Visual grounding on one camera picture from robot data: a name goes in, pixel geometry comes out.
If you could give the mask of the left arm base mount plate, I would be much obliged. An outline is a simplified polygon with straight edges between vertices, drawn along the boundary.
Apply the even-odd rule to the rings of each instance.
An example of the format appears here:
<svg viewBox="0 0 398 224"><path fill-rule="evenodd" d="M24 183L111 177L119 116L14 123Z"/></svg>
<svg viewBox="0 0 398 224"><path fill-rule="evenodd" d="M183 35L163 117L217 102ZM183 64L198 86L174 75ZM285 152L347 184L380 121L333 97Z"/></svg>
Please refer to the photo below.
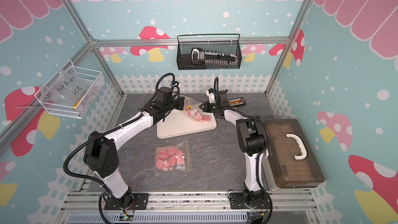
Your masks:
<svg viewBox="0 0 398 224"><path fill-rule="evenodd" d="M127 193L122 198L114 196L106 200L105 210L146 210L149 194Z"/></svg>

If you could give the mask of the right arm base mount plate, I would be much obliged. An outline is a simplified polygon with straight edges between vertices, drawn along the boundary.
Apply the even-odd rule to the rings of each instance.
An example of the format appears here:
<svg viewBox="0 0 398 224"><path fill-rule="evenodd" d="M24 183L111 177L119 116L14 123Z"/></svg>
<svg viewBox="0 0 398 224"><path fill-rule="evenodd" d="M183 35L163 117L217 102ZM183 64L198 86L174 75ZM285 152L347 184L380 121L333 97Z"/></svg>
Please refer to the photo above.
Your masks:
<svg viewBox="0 0 398 224"><path fill-rule="evenodd" d="M242 192L229 191L227 197L231 209L268 210L269 203L263 200L249 201Z"/></svg>

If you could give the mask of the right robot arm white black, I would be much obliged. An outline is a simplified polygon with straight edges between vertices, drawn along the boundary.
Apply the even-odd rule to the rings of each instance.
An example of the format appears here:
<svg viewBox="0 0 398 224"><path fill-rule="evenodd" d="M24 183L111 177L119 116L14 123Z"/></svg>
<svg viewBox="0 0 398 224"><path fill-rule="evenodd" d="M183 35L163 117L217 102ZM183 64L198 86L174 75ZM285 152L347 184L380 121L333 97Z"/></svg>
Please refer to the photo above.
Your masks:
<svg viewBox="0 0 398 224"><path fill-rule="evenodd" d="M207 90L208 101L201 104L200 109L236 126L239 148L245 154L243 202L248 208L263 205L270 212L271 199L264 188L261 173L262 159L271 142L269 131L260 117L244 114L237 109L246 105L243 97L229 100L227 92L216 88Z"/></svg>

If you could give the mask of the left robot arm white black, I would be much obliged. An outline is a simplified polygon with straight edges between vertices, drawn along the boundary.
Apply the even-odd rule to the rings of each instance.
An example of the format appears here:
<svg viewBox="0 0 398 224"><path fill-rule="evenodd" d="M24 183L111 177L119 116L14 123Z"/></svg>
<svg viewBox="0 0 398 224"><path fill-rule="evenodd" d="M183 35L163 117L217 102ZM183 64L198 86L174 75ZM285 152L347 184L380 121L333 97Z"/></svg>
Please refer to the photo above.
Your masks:
<svg viewBox="0 0 398 224"><path fill-rule="evenodd" d="M182 111L184 97L168 103L153 101L139 109L128 121L103 133L94 132L91 138L73 150L64 161L65 174L76 178L86 178L99 183L120 209L126 209L134 203L131 188L126 184L119 171L118 150L135 135L164 120L173 110ZM74 173L69 162L79 151L85 150L84 163L94 171L97 177Z"/></svg>

